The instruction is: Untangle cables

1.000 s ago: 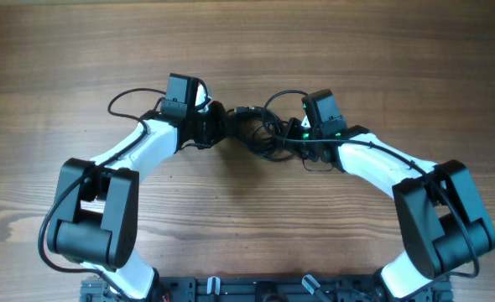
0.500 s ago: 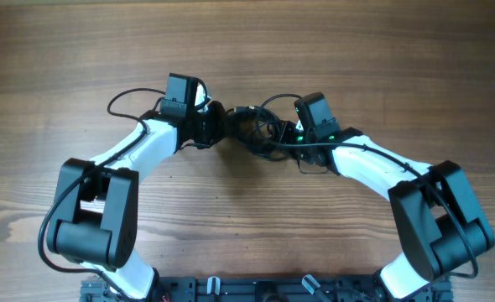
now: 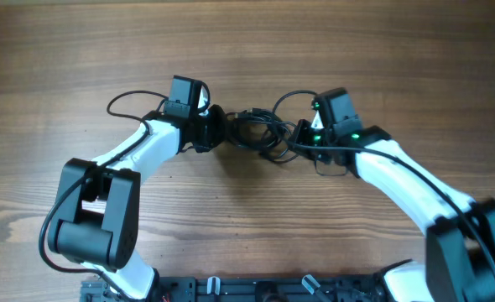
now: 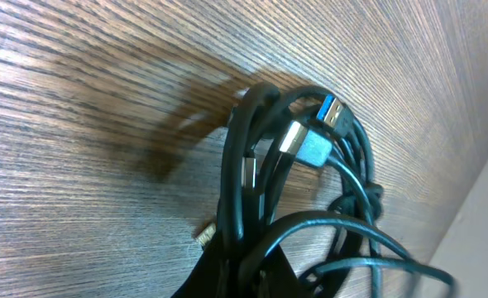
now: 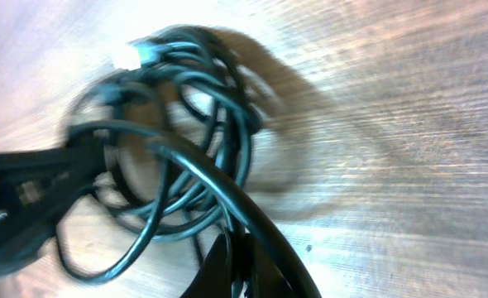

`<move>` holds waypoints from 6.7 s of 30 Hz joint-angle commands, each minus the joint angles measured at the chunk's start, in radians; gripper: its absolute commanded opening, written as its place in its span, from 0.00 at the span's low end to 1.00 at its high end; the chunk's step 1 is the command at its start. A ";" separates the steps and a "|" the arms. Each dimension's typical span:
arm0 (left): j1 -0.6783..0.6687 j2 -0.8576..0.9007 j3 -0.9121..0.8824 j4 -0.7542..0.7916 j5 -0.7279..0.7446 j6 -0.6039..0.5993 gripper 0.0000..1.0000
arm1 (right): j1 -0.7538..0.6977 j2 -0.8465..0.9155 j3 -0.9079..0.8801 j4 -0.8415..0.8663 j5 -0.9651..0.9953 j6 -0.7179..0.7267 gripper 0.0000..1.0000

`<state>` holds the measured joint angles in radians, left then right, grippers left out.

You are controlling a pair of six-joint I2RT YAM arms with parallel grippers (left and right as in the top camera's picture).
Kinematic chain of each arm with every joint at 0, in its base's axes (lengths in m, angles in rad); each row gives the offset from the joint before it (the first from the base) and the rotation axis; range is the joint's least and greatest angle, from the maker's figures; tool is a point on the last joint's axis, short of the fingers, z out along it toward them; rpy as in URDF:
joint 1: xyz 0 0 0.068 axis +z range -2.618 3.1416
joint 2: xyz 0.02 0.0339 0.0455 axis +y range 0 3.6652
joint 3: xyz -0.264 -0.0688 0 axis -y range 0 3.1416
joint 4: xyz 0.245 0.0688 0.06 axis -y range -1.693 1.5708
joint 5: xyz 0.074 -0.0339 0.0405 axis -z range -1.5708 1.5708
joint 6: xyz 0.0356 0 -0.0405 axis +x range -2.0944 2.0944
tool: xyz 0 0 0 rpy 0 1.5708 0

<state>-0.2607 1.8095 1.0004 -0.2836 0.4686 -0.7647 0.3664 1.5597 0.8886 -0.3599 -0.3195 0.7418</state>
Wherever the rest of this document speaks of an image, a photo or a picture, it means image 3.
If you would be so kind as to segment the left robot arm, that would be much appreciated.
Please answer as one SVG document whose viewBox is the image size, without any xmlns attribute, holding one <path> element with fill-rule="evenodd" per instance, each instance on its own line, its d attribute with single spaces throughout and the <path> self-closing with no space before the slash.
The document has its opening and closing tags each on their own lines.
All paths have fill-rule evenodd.
<svg viewBox="0 0 495 302">
<path fill-rule="evenodd" d="M 64 165 L 39 255 L 58 272 L 97 275 L 123 301 L 163 301 L 157 269 L 135 250 L 141 186 L 175 155 L 217 147 L 226 117 L 205 82 L 176 75 L 169 95 L 136 120 L 136 132 L 113 150 Z"/>
</svg>

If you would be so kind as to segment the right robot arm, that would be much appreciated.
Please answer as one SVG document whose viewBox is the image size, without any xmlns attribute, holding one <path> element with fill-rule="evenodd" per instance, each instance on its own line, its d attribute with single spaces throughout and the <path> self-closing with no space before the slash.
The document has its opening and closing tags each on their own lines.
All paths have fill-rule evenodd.
<svg viewBox="0 0 495 302">
<path fill-rule="evenodd" d="M 287 144 L 381 190 L 425 236 L 425 261 L 381 274 L 392 301 L 495 301 L 495 200 L 479 202 L 411 159 L 387 132 L 366 128 L 344 88 L 314 93 L 312 121 Z"/>
</svg>

